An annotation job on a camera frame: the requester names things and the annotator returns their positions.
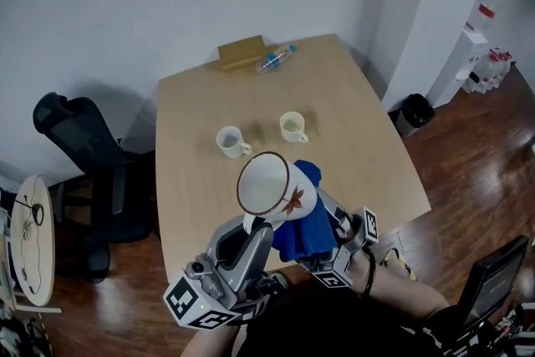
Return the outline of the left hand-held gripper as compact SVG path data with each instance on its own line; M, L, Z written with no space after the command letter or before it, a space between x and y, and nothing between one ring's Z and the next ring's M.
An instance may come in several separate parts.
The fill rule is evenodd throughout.
M241 326L260 317L278 293L278 279L264 272L273 229L261 223L246 233L243 216L220 225L206 254L189 262L163 294L174 320L184 328L215 330ZM231 286L212 260L232 260Z

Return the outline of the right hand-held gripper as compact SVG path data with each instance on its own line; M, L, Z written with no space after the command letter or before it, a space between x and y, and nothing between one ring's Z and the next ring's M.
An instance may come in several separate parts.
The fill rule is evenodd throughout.
M365 287L371 288L375 280L376 261L369 246L379 242L376 215L368 207L360 207L351 213L320 187L316 191L329 215L337 246L332 250L298 258L297 263L327 288L349 288L353 285L347 274L351 258L363 252L369 256Z

